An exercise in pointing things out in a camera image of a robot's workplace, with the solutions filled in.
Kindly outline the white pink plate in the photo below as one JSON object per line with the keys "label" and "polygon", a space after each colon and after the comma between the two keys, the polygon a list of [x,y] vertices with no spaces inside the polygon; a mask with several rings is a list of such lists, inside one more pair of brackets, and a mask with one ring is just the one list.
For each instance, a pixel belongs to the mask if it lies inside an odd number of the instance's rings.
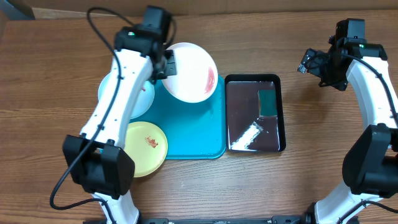
{"label": "white pink plate", "polygon": [[211,55],[189,42],[173,44],[169,49],[174,53],[177,74],[162,81],[165,89],[186,103],[207,100],[218,84],[218,70]]}

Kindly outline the green sponge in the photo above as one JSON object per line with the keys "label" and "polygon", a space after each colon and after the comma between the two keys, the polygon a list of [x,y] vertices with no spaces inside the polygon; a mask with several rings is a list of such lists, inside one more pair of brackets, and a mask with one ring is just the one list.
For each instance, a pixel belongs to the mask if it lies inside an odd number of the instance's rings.
{"label": "green sponge", "polygon": [[259,116],[271,117],[277,116],[277,100],[274,90],[259,90]]}

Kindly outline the yellow plate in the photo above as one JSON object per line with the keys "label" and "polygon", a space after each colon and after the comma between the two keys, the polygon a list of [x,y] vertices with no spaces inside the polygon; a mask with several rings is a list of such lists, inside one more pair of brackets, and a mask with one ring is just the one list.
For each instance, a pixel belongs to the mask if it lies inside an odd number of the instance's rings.
{"label": "yellow plate", "polygon": [[158,126],[137,121],[127,127],[124,150],[135,163],[134,177],[145,177],[165,161],[168,141]]}

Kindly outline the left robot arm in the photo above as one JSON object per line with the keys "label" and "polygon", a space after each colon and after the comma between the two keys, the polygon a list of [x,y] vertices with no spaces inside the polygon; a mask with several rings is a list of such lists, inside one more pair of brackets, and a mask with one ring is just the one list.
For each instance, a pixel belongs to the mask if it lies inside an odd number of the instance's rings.
{"label": "left robot arm", "polygon": [[113,45],[105,43],[113,55],[108,84],[80,134],[68,135],[63,142],[68,168],[50,195],[52,208],[62,209],[54,202],[55,194],[70,175],[92,195],[72,207],[98,202],[106,216],[103,223],[139,221],[130,192],[135,164],[124,151],[126,131],[145,82],[155,84],[177,73],[169,30],[177,30],[171,13],[148,6],[142,23],[129,23]]}

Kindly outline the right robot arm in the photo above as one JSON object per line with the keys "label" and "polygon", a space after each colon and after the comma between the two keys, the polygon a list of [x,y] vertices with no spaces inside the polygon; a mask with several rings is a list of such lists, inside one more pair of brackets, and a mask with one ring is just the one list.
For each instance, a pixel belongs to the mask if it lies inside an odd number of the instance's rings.
{"label": "right robot arm", "polygon": [[327,52],[307,49],[298,71],[320,78],[320,87],[339,91],[353,87],[364,131],[345,155],[343,180],[324,199],[313,203],[296,223],[358,223],[357,214],[370,205],[392,213],[380,203],[397,193],[397,95],[389,78],[387,54],[381,44],[365,39],[365,21],[336,24]]}

